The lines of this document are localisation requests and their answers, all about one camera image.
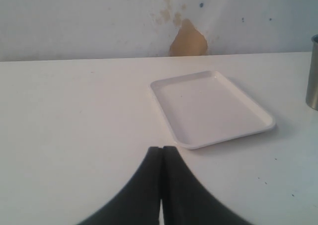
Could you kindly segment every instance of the white tray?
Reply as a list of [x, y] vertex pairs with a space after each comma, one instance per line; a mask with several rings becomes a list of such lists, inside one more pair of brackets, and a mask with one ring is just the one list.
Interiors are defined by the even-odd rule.
[[190, 150], [275, 126], [268, 112], [217, 71], [158, 80], [151, 89], [175, 142]]

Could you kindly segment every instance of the white table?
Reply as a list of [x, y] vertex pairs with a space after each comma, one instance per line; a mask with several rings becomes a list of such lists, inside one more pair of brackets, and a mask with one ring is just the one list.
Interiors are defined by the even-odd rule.
[[71, 225], [108, 202], [150, 146], [172, 145], [157, 79], [218, 70], [277, 128], [178, 148], [203, 185], [256, 225], [317, 224], [318, 112], [310, 53], [0, 63], [0, 224]]

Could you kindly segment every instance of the white wall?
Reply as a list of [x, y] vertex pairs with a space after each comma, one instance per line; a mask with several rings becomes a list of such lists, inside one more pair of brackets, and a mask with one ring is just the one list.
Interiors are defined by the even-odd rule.
[[176, 12], [209, 54], [310, 51], [318, 34], [317, 0], [0, 0], [0, 60], [166, 56]]

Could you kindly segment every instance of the stainless steel cup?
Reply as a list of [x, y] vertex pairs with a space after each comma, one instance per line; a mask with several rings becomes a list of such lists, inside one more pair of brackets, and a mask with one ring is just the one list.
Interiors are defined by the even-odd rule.
[[318, 35], [312, 37], [314, 43], [310, 66], [306, 103], [318, 111]]

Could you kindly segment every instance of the plastic tray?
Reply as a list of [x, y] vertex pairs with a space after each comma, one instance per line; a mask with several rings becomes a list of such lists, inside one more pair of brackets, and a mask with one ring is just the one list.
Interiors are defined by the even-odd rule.
[[175, 142], [190, 150], [275, 126], [268, 112], [217, 71], [158, 80], [151, 89]]

